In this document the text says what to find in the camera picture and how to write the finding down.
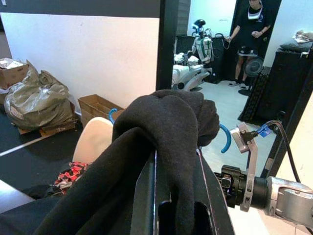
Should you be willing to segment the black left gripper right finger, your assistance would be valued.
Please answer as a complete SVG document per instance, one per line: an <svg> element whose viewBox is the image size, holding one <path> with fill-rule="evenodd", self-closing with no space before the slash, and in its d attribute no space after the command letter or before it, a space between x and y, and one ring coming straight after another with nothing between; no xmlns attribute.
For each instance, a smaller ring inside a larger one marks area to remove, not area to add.
<svg viewBox="0 0 313 235"><path fill-rule="evenodd" d="M220 182L208 166L200 149L196 150L193 185L196 234L235 234Z"/></svg>

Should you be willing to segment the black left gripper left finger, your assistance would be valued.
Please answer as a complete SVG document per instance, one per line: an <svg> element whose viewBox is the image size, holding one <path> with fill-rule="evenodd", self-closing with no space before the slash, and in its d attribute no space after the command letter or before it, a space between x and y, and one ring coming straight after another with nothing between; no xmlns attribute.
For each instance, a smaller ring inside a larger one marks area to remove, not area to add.
<svg viewBox="0 0 313 235"><path fill-rule="evenodd" d="M148 157L136 182L130 234L175 234L175 207L156 151Z"/></svg>

